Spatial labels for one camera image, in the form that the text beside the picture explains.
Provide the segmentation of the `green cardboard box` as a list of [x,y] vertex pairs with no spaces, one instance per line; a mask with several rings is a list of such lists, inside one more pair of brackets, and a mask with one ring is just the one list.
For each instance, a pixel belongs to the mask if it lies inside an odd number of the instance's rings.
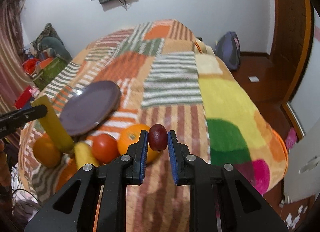
[[67,66],[67,61],[56,57],[33,78],[33,83],[42,91]]

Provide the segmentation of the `white paper on floor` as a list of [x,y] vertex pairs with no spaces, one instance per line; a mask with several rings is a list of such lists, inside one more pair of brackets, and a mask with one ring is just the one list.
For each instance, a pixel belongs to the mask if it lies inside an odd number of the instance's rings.
[[257,76],[249,76],[248,79],[252,83],[256,83],[260,81]]

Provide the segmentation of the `red box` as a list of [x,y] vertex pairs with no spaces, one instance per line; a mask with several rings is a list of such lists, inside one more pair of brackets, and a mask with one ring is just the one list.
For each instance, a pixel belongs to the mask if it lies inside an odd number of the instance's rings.
[[15,109],[25,110],[25,109],[31,108],[31,102],[34,100],[31,91],[32,91],[31,86],[27,86],[27,88],[23,91],[23,93],[15,101],[15,103],[14,103]]

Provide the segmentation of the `large orange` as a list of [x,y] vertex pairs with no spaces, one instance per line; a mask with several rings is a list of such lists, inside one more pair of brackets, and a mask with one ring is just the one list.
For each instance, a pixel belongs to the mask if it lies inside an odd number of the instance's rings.
[[[120,155],[124,155],[131,144],[139,141],[140,133],[142,130],[148,131],[150,127],[146,124],[134,124],[125,129],[120,133],[117,147]],[[147,164],[150,164],[156,160],[161,154],[152,150],[148,146]]]

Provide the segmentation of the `blue purple backpack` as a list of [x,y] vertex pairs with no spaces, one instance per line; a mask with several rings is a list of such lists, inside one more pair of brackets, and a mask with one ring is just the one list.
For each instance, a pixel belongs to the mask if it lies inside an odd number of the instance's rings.
[[241,64],[240,42],[236,32],[229,31],[217,42],[215,56],[220,58],[229,70],[237,71]]

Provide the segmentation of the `red tomato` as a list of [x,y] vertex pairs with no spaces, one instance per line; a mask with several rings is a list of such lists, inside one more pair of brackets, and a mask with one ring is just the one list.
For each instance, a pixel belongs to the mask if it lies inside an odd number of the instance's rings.
[[102,133],[93,138],[92,154],[101,163],[108,164],[119,157],[117,141],[109,134]]

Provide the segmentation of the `colourful fleece blanket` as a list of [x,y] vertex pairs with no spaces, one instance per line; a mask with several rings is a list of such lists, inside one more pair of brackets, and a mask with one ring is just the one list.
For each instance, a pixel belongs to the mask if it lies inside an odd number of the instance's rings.
[[211,164],[232,164],[260,194],[267,193],[287,172],[285,143],[220,58],[196,51],[195,62]]

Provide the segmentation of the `dark red plum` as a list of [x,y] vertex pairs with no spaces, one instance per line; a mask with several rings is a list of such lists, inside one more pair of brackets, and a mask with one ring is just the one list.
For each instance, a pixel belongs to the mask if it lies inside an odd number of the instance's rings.
[[161,124],[154,124],[148,131],[148,143],[154,151],[164,151],[168,145],[168,133]]

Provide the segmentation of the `thick yellow sugarcane piece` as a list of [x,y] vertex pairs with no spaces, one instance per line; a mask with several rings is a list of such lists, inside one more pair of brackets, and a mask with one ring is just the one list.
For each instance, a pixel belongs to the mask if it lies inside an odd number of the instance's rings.
[[74,156],[78,170],[86,164],[92,164],[95,167],[100,166],[98,160],[93,156],[92,147],[85,142],[74,144]]

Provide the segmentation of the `purple round plate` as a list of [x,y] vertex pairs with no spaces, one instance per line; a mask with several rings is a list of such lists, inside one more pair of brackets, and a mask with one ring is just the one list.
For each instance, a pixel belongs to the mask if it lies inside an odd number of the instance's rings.
[[121,91],[113,81],[98,81],[76,92],[65,105],[60,121],[70,136],[80,136],[101,124],[120,105]]

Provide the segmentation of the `grey stuffed pillow pile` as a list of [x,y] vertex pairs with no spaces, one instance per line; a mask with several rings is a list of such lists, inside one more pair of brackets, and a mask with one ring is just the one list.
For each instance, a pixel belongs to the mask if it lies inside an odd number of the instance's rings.
[[72,60],[70,53],[51,23],[47,23],[36,40],[31,42],[30,52],[36,58],[39,58],[43,51],[49,51],[48,57],[58,57],[67,63]]

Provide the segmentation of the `wooden door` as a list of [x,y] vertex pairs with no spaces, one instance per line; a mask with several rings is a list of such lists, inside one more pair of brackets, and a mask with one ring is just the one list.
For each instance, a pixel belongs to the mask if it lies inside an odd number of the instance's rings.
[[309,62],[314,11],[310,0],[274,0],[271,60],[279,69],[282,104],[293,98]]

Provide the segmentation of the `orange with sticker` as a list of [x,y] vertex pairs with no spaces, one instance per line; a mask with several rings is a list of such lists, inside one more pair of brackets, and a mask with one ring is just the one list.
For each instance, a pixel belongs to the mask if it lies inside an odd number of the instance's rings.
[[47,168],[55,168],[62,158],[62,153],[46,133],[33,143],[33,154],[36,160]]

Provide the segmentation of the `patchwork striped blanket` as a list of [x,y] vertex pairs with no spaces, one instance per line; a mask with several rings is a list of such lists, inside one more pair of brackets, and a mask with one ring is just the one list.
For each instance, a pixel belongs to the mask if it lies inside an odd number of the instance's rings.
[[[208,160],[208,133],[195,62],[195,36],[179,21],[166,19],[119,30],[91,43],[42,91],[60,114],[89,84],[113,81],[120,105],[87,144],[106,133],[119,140],[134,124],[174,130],[189,151]],[[141,186],[127,188],[127,231],[187,231],[189,188],[176,186],[167,151],[147,164]]]

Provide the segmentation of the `striped maroon curtain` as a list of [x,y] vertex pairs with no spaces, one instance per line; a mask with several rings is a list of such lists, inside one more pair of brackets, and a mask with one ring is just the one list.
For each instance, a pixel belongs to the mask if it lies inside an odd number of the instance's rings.
[[11,111],[18,97],[33,84],[22,67],[20,14],[20,0],[4,0],[1,3],[1,113]]

